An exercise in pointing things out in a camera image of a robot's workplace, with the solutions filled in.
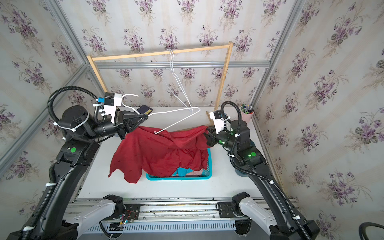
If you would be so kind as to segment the white hanger of red shirt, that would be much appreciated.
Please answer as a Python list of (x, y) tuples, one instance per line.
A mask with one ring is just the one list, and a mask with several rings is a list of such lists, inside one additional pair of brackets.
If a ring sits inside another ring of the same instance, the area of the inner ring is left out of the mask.
[(133, 110), (137, 116), (139, 117), (139, 120), (149, 120), (149, 119), (153, 119), (153, 118), (158, 118), (159, 116), (162, 116), (162, 117), (175, 117), (177, 114), (180, 114), (182, 112), (189, 112), (189, 114), (185, 114), (183, 115), (182, 114), (182, 117), (175, 120), (172, 124), (160, 129), (160, 130), (157, 130), (154, 132), (155, 135), (159, 135), (160, 133), (168, 130), (169, 128), (171, 127), (174, 127), (176, 126), (177, 124), (180, 124), (182, 123), (183, 121), (199, 114), (201, 112), (201, 108), (199, 107), (184, 107), (184, 108), (180, 108), (180, 109), (175, 109), (175, 110), (169, 110), (169, 111), (163, 111), (163, 112), (151, 112), (150, 114), (143, 114), (143, 115), (140, 115), (139, 114), (139, 111), (137, 109), (135, 109), (134, 107), (130, 107), (126, 104), (123, 103), (123, 99), (125, 97), (138, 97), (138, 95), (135, 95), (135, 94), (123, 94), (122, 95), (122, 106), (125, 107), (125, 108), (128, 108), (128, 109), (131, 109)]

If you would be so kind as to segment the dark red t-shirt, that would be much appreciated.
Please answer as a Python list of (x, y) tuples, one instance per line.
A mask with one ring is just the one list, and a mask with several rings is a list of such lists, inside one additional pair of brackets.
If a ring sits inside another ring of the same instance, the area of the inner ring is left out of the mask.
[(171, 177), (179, 168), (200, 171), (208, 167), (206, 126), (187, 131), (168, 132), (157, 128), (138, 127), (125, 136), (113, 155), (109, 173), (124, 174), (136, 184), (142, 172), (155, 177)]

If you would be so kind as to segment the white hanger of teal shirt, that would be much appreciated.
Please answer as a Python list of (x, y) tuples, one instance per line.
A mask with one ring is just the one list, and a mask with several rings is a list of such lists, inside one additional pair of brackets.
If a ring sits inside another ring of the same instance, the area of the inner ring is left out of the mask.
[(170, 54), (170, 73), (171, 75), (175, 78), (176, 80), (176, 83), (177, 85), (179, 86), (179, 89), (180, 89), (180, 92), (182, 93), (182, 95), (184, 95), (184, 97), (186, 98), (186, 101), (188, 104), (185, 104), (180, 98), (178, 95), (176, 95), (176, 92), (172, 89), (169, 88), (169, 90), (171, 91), (171, 93), (174, 95), (174, 97), (178, 100), (179, 103), (182, 104), (182, 106), (184, 108), (186, 108), (187, 110), (189, 110), (191, 113), (194, 113), (194, 110), (193, 110), (193, 107), (192, 107), (192, 104), (188, 98), (188, 95), (185, 91), (185, 88), (182, 84), (182, 81), (180, 80), (179, 76), (175, 73), (175, 68), (174, 68), (174, 60), (175, 60), (175, 54), (173, 52), (172, 49), (167, 49), (167, 51), (169, 52)]

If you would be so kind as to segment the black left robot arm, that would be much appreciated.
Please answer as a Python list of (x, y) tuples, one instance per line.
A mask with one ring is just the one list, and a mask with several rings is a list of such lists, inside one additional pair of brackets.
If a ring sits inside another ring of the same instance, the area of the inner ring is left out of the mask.
[(90, 114), (82, 106), (72, 106), (61, 118), (54, 112), (54, 101), (66, 91), (89, 94), (81, 87), (62, 87), (51, 94), (47, 110), (65, 138), (56, 162), (49, 168), (49, 182), (34, 212), (19, 231), (10, 233), (10, 240), (76, 240), (89, 228), (106, 218), (122, 220), (126, 207), (122, 197), (107, 195), (89, 210), (65, 220), (67, 206), (82, 176), (91, 166), (101, 142), (118, 135), (124, 139), (148, 119), (137, 110), (121, 111), (118, 95), (105, 93), (95, 97), (95, 111)]

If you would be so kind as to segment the teal t-shirt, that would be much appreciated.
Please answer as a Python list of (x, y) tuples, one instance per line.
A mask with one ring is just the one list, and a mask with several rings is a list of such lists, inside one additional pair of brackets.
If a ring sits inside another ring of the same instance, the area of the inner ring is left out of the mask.
[(185, 177), (187, 170), (191, 169), (184, 169), (184, 168), (178, 168), (173, 174), (172, 177)]

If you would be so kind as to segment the white wire hanger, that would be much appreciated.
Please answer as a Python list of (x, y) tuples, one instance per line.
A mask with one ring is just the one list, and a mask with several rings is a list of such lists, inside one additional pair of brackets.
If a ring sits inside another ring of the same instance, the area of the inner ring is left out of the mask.
[(178, 77), (178, 75), (175, 73), (175, 68), (174, 68), (174, 60), (175, 60), (175, 54), (172, 49), (167, 49), (170, 59), (169, 59), (169, 72), (171, 76), (175, 79), (176, 84), (168, 84), (166, 80), (164, 80), (164, 83), (167, 85), (169, 95), (171, 98), (179, 102), (184, 108), (189, 109), (191, 113), (194, 112), (192, 109), (192, 104), (189, 100), (189, 97), (186, 93), (186, 90), (182, 84), (182, 81)]

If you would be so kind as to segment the pink t-shirt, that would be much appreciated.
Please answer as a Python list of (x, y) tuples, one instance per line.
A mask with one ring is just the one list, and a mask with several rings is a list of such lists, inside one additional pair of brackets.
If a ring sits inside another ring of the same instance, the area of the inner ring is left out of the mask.
[(204, 173), (204, 169), (201, 169), (199, 171), (194, 171), (194, 170), (187, 170), (186, 172), (186, 177), (200, 177)]

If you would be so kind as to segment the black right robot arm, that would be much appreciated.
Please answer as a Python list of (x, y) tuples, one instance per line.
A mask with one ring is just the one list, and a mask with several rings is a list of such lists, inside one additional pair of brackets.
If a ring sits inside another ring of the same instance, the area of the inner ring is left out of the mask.
[(265, 210), (242, 192), (232, 198), (234, 215), (248, 217), (271, 240), (316, 239), (320, 228), (300, 213), (276, 181), (266, 159), (251, 141), (250, 129), (241, 113), (234, 102), (223, 102), (220, 110), (212, 113), (215, 125), (205, 133), (207, 144), (219, 144), (226, 150), (231, 165), (253, 181), (270, 209)]

